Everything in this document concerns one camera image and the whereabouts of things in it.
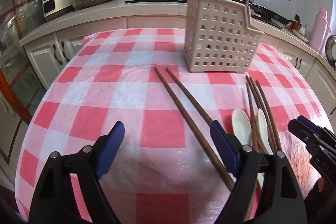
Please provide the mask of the person right hand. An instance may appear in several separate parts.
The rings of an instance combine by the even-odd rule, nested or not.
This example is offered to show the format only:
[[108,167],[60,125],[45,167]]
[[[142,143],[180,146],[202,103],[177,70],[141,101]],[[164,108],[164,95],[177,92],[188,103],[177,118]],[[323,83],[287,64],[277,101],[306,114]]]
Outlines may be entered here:
[[321,176],[314,184],[313,189],[323,193],[326,188],[326,180]]

